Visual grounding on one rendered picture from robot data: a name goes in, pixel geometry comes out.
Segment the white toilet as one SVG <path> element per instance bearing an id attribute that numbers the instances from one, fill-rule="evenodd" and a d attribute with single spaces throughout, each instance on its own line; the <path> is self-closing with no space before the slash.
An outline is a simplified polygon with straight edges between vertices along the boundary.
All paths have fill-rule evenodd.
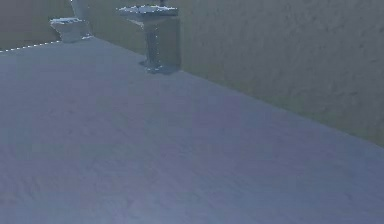
<path id="1" fill-rule="evenodd" d="M 73 17 L 53 18 L 50 26 L 64 43 L 74 43 L 92 36 L 87 0 L 69 0 Z"/>

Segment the white pedestal sink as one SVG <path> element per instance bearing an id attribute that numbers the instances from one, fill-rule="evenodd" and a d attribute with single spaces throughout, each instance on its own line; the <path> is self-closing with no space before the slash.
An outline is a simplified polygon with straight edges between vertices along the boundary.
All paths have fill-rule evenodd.
<path id="1" fill-rule="evenodd" d="M 134 5 L 117 8 L 116 13 L 125 20 L 141 27 L 144 32 L 146 59 L 142 62 L 149 73 L 160 73 L 164 66 L 159 59 L 158 25 L 178 16 L 179 9 L 166 6 L 164 0 L 159 5 Z"/>

